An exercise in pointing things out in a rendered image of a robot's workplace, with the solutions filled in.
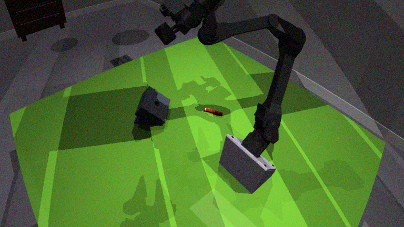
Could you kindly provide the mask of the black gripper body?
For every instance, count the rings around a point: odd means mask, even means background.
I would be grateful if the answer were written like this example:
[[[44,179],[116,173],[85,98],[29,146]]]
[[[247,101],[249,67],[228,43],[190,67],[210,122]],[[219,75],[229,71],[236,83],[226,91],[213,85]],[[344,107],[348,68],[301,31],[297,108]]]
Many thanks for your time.
[[[176,25],[178,23],[178,16],[179,16],[180,12],[175,15],[176,17]],[[207,17],[207,15],[205,13],[202,14],[203,18]],[[174,30],[175,29],[175,30]],[[174,31],[173,31],[174,30]],[[155,29],[155,33],[157,34],[157,36],[160,38],[160,40],[162,41],[162,43],[164,43],[164,45],[168,45],[169,43],[171,43],[175,38],[175,33],[177,33],[179,30],[176,29],[175,25],[173,27],[167,27],[167,25],[165,23],[161,24],[160,26],[158,26]]]

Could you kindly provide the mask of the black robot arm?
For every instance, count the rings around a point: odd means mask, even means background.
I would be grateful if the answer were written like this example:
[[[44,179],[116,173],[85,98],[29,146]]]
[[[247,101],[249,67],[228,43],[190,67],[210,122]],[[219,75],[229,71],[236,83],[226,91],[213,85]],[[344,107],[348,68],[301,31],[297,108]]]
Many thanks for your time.
[[[254,130],[242,141],[246,148],[256,158],[270,143],[274,144],[279,139],[278,128],[281,122],[281,103],[287,88],[294,59],[301,52],[306,41],[304,31],[295,25],[281,19],[276,14],[249,18],[236,22],[217,22],[216,9],[225,0],[194,0],[194,7],[188,7],[182,0],[165,0],[159,9],[163,16],[171,16],[173,22],[178,16],[175,27],[184,35],[200,25],[202,14],[207,17],[203,20],[202,27],[198,31],[198,40],[204,45],[213,45],[233,35],[252,32],[260,29],[268,29],[279,39],[279,58],[268,92],[263,104],[258,103],[255,115]]]

